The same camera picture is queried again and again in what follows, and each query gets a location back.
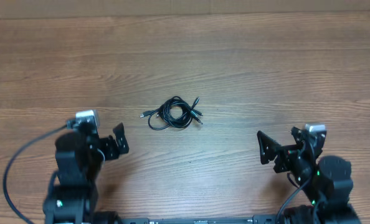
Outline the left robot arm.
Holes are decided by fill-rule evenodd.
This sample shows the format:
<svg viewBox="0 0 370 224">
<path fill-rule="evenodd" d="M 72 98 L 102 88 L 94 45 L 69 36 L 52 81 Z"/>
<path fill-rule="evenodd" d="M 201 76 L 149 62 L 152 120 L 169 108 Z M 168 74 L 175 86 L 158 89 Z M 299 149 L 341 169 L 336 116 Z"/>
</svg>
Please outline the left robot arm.
<svg viewBox="0 0 370 224">
<path fill-rule="evenodd" d="M 83 123 L 55 141 L 58 169 L 52 174 L 43 204 L 46 224 L 120 224 L 117 212 L 97 212 L 96 179 L 106 161 L 129 152 L 123 123 L 114 135 L 100 138 L 95 124 Z"/>
</svg>

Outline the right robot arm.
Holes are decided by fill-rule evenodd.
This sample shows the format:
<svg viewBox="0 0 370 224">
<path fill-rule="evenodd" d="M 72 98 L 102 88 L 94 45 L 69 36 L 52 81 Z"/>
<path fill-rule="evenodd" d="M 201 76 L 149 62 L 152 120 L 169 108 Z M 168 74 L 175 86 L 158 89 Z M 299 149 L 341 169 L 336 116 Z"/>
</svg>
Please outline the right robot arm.
<svg viewBox="0 0 370 224">
<path fill-rule="evenodd" d="M 258 131 L 260 161 L 274 162 L 296 189 L 273 218 L 274 223 L 360 223 L 349 195 L 353 189 L 351 163 L 338 156 L 322 156 L 324 124 L 292 127 L 295 143 L 283 146 Z"/>
</svg>

